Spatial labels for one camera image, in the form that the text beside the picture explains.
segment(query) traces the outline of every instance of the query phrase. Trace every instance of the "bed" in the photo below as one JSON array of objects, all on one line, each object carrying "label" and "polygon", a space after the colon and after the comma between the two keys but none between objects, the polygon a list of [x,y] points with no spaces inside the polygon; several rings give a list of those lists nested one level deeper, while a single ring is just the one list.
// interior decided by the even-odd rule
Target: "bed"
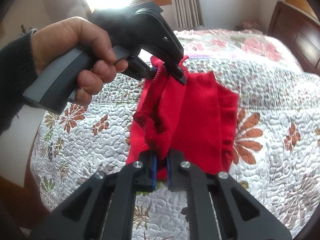
[{"label": "bed", "polygon": [[[291,18],[301,19],[294,39],[283,31]],[[320,216],[320,77],[313,74],[319,66],[319,30],[279,2],[269,37],[257,30],[175,32],[190,72],[213,70],[219,83],[239,94],[229,173],[296,240],[316,239]],[[306,43],[318,54],[304,49]],[[125,165],[142,87],[143,81],[119,74],[88,107],[68,104],[60,116],[46,112],[30,170],[49,211],[96,171],[111,174]],[[249,136],[248,130],[254,133]],[[137,193],[132,239],[188,239],[186,206],[185,192],[171,193],[164,182],[153,193]]]}]

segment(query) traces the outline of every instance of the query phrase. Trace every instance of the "human hand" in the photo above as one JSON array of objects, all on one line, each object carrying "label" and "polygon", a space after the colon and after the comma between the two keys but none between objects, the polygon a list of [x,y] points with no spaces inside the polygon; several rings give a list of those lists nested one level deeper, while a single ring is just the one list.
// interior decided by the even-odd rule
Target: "human hand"
[{"label": "human hand", "polygon": [[103,83],[111,82],[117,72],[123,72],[128,67],[128,62],[125,60],[112,64],[116,61],[116,55],[112,50],[108,33],[83,18],[72,17],[34,33],[31,38],[31,47],[35,68],[39,75],[55,58],[79,42],[90,46],[97,58],[100,58],[91,72],[83,70],[78,75],[79,89],[76,92],[76,103],[87,106],[92,95],[101,91]]}]

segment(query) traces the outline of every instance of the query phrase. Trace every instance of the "wooden headboard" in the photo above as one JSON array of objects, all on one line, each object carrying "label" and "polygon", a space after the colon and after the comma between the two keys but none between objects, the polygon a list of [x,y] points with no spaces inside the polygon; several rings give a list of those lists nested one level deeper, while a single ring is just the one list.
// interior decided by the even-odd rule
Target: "wooden headboard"
[{"label": "wooden headboard", "polygon": [[320,24],[287,3],[278,1],[268,35],[281,40],[305,72],[320,75]]}]

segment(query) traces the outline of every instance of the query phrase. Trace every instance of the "silver screw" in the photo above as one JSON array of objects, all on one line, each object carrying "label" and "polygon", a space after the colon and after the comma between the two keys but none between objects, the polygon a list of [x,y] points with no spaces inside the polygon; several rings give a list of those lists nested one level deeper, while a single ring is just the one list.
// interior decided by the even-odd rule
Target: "silver screw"
[{"label": "silver screw", "polygon": [[182,168],[187,169],[187,168],[190,168],[191,163],[190,163],[190,162],[187,162],[187,161],[183,161],[183,162],[180,163],[180,166],[181,166]]},{"label": "silver screw", "polygon": [[94,177],[96,179],[103,179],[104,178],[105,173],[103,171],[98,171],[94,174]]},{"label": "silver screw", "polygon": [[143,163],[140,162],[140,161],[136,161],[136,162],[133,163],[133,166],[134,166],[135,168],[137,168],[137,169],[140,169],[140,168],[142,168]]},{"label": "silver screw", "polygon": [[225,171],[220,171],[220,172],[219,172],[219,177],[220,177],[221,179],[227,179],[227,178],[229,177],[229,174],[226,173]]}]

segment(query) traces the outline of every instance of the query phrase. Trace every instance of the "red knit garment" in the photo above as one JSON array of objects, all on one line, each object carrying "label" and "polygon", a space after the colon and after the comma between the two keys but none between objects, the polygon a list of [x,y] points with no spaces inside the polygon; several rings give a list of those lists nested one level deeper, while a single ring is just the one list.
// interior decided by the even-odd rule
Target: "red knit garment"
[{"label": "red knit garment", "polygon": [[[153,80],[146,80],[130,131],[127,163],[141,151],[153,149],[163,160],[170,146],[203,171],[229,171],[233,160],[238,95],[218,84],[213,72],[189,74],[182,63],[187,85],[176,81],[156,57]],[[158,179],[165,179],[165,170]]]}]

